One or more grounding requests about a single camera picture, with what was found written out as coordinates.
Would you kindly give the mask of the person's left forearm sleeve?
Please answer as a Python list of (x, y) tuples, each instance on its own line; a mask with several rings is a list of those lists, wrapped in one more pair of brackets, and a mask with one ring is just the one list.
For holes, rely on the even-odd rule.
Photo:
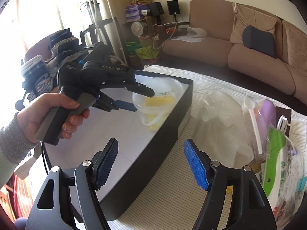
[(1, 187), (3, 187), (14, 173), (15, 168), (24, 160), (28, 152), (37, 143), (30, 142), (24, 135), (17, 122), (17, 113), (12, 121), (1, 128)]

